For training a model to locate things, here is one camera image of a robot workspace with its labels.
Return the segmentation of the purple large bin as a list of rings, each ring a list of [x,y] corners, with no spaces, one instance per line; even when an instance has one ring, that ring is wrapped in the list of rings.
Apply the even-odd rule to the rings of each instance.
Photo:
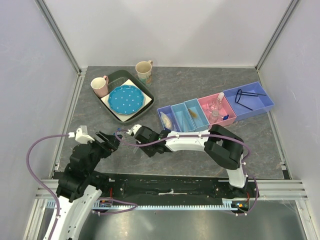
[[[266,94],[266,96],[248,97],[246,100],[242,99],[241,102],[243,104],[253,109],[253,111],[250,111],[245,107],[242,107],[235,103],[236,93],[239,89],[242,89],[245,92]],[[267,113],[275,105],[259,82],[253,82],[238,87],[230,88],[224,90],[223,93],[236,114],[236,122]]]

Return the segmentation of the black wire ring stand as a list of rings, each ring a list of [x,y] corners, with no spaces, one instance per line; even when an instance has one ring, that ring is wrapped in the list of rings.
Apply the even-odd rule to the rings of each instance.
[[[246,100],[248,97],[259,98],[260,96],[266,97],[267,95],[265,93],[255,93],[255,92],[243,91],[240,88],[235,95],[235,103],[250,110],[250,111],[253,111],[253,109],[251,107],[242,103],[242,99]]]

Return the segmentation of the light blue bin left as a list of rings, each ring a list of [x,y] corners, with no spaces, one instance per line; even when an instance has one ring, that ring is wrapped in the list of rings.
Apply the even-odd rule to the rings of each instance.
[[[184,102],[179,103],[179,104],[175,104],[171,106],[173,113],[175,115],[175,118],[178,122],[178,125],[180,127],[180,131],[183,132],[183,125],[182,125],[182,113],[185,114],[185,116],[187,117],[188,120],[188,124],[189,124],[189,130],[188,132],[194,132],[196,127],[194,125],[194,122],[189,114],[189,111],[187,109],[187,106],[185,105]]]

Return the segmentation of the light blue bin right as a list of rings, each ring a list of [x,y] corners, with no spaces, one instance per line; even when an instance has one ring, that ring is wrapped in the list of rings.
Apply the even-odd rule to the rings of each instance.
[[[184,102],[188,113],[192,119],[195,132],[207,130],[209,122],[197,98]]]

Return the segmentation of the beige mug with pattern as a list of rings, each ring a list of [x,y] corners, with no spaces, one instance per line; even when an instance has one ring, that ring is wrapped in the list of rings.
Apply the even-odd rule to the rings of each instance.
[[[135,71],[138,79],[147,87],[152,84],[153,61],[140,61],[135,65]]]

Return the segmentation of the purple narrow bin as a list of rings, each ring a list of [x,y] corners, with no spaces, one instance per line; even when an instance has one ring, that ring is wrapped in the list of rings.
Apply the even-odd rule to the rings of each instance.
[[[175,114],[174,114],[174,112],[172,110],[172,107],[170,105],[158,108],[157,112],[158,112],[158,116],[160,118],[160,122],[161,122],[162,126],[163,126],[163,123],[162,123],[162,120],[161,120],[160,112],[165,113],[172,120],[172,122],[174,124],[174,130],[172,130],[172,131],[175,131],[175,132],[180,132],[181,131],[180,126],[178,124],[178,121],[177,121],[177,119],[175,117]]]

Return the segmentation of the light blue bin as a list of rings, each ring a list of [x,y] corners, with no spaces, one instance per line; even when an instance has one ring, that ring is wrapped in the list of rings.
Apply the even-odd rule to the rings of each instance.
[[[182,125],[182,113],[185,114],[185,116],[187,117],[188,120],[188,124],[189,124],[189,130],[188,132],[194,132],[196,127],[194,125],[194,122],[189,114],[189,111],[187,109],[187,106],[185,105],[184,102],[179,103],[179,104],[175,104],[171,106],[173,113],[175,115],[175,118],[178,122],[178,125],[180,127],[180,131],[183,132],[183,125]]]
[[[195,132],[207,130],[209,122],[197,98],[184,102],[188,113],[192,119]]]

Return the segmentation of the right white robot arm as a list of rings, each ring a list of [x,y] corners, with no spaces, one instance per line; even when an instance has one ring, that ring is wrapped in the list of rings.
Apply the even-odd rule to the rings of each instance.
[[[206,153],[228,175],[227,188],[235,197],[247,194],[248,177],[243,170],[244,141],[227,130],[214,124],[210,129],[195,132],[177,132],[162,130],[157,133],[147,126],[139,124],[132,128],[139,148],[148,156],[155,154],[173,153],[179,151],[198,151]]]

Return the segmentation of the clear test tube rack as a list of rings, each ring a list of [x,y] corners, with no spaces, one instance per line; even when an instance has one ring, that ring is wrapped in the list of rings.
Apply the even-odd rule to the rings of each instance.
[[[139,149],[139,147],[138,146],[135,146],[134,148],[133,148],[133,153],[135,154],[137,151],[138,151],[138,149]]]

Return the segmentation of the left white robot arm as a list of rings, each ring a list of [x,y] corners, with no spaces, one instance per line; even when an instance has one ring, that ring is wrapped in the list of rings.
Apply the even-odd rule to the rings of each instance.
[[[69,164],[58,179],[58,200],[54,209],[58,216],[52,216],[44,237],[46,240],[77,240],[96,200],[110,191],[106,179],[98,178],[94,171],[101,159],[118,149],[120,141],[101,131],[96,135],[101,141],[82,128],[69,134],[78,145],[73,148]]]

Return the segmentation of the pink and cream mug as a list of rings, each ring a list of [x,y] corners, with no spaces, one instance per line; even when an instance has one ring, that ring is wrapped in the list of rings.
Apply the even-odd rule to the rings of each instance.
[[[94,78],[90,86],[98,98],[103,98],[109,93],[108,83],[109,78],[107,75],[104,75],[103,77]]]

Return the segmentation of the blue dotted plate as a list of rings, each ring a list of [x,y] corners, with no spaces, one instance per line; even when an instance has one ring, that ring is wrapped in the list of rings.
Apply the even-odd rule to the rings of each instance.
[[[130,115],[138,112],[144,105],[143,92],[134,85],[121,85],[116,87],[107,100],[111,110],[120,115]]]

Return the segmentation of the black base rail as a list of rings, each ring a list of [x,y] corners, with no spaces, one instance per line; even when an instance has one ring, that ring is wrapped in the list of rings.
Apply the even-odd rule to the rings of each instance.
[[[59,181],[62,172],[54,174]],[[100,197],[120,200],[123,204],[151,203],[219,203],[222,199],[250,199],[260,196],[257,183],[247,180],[246,195],[233,195],[227,188],[226,178],[169,176],[169,175],[139,175],[119,173],[99,173],[94,171],[99,179],[106,179],[102,186]]]

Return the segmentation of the clear glass flask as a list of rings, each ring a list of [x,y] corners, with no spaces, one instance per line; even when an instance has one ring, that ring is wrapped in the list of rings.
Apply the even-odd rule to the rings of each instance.
[[[219,111],[217,109],[214,109],[211,111],[211,113],[209,114],[209,122],[211,124],[216,123],[220,118],[220,114]]]

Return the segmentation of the clear flask white stopper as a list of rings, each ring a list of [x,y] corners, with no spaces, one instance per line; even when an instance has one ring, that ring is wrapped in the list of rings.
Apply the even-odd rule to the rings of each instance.
[[[224,96],[225,96],[225,94],[223,92],[220,92],[217,95],[217,97],[212,100],[213,104],[216,105],[216,106],[220,105],[222,103],[222,100],[223,100]]]

